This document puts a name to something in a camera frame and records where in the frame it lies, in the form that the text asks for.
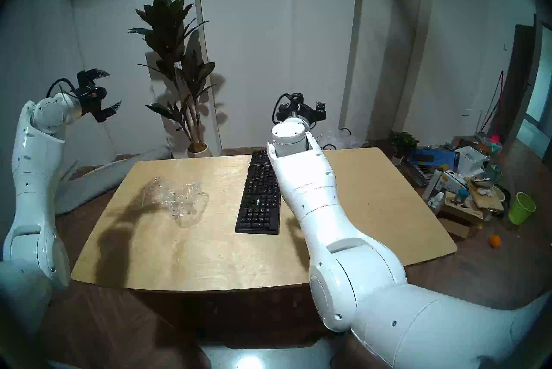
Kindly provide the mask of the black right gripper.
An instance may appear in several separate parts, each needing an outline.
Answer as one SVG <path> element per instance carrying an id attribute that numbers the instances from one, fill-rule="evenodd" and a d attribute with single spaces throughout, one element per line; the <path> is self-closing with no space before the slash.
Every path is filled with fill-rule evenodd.
<path id="1" fill-rule="evenodd" d="M 317 101 L 314 108 L 304 103 L 302 93 L 282 94 L 276 102 L 276 124 L 291 117 L 301 118 L 309 127 L 326 120 L 325 103 Z"/>

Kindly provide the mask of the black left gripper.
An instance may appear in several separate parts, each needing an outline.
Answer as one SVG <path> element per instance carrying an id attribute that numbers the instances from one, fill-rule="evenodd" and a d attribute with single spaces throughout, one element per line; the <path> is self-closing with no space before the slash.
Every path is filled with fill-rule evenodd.
<path id="1" fill-rule="evenodd" d="M 102 100 L 106 97 L 106 89 L 96 86 L 95 80 L 109 77 L 110 73 L 101 69 L 81 70 L 78 72 L 78 101 L 81 106 L 81 116 L 90 113 L 96 117 L 96 122 L 103 123 L 109 117 L 116 115 L 121 101 L 102 108 Z"/>

